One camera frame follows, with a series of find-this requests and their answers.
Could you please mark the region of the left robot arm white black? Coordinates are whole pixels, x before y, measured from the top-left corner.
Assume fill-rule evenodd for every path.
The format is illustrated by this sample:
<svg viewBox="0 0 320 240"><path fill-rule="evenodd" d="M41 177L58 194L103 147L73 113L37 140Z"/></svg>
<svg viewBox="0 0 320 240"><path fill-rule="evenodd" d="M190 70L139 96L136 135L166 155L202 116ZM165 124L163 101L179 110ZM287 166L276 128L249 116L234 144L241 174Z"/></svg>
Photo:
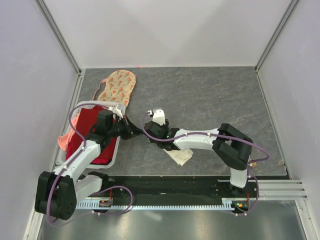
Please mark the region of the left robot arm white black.
<svg viewBox="0 0 320 240"><path fill-rule="evenodd" d="M106 196L110 185L105 177L89 174L80 179L83 171L109 145L111 139L129 140L142 134L125 115L117 116L110 110L101 110L89 133L78 149L54 171L44 171L37 182L34 209L36 212L61 220L68 220L78 202L92 194Z"/></svg>

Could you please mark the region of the white cloth napkin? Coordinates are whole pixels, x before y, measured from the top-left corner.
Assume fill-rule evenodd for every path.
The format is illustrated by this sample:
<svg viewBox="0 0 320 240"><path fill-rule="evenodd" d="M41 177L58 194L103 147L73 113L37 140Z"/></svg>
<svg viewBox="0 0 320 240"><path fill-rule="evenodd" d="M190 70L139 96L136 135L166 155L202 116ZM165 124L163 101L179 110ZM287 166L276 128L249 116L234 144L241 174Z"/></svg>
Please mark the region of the white cloth napkin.
<svg viewBox="0 0 320 240"><path fill-rule="evenodd" d="M193 151L191 149L181 149L181 150L171 150L164 151L180 166L183 166L188 160L193 156Z"/></svg>

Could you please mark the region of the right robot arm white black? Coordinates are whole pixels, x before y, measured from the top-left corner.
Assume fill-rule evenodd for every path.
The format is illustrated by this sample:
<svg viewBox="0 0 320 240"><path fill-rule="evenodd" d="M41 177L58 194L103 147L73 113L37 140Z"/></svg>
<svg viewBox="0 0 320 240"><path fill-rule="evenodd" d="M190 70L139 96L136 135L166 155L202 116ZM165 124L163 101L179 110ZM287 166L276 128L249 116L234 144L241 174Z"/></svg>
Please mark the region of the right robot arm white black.
<svg viewBox="0 0 320 240"><path fill-rule="evenodd" d="M159 148L170 151L214 151L230 168L229 191L235 197L247 191L247 164L252 152L253 140L228 123L211 130L191 131L170 128L169 122L160 125L154 121L143 124L149 141Z"/></svg>

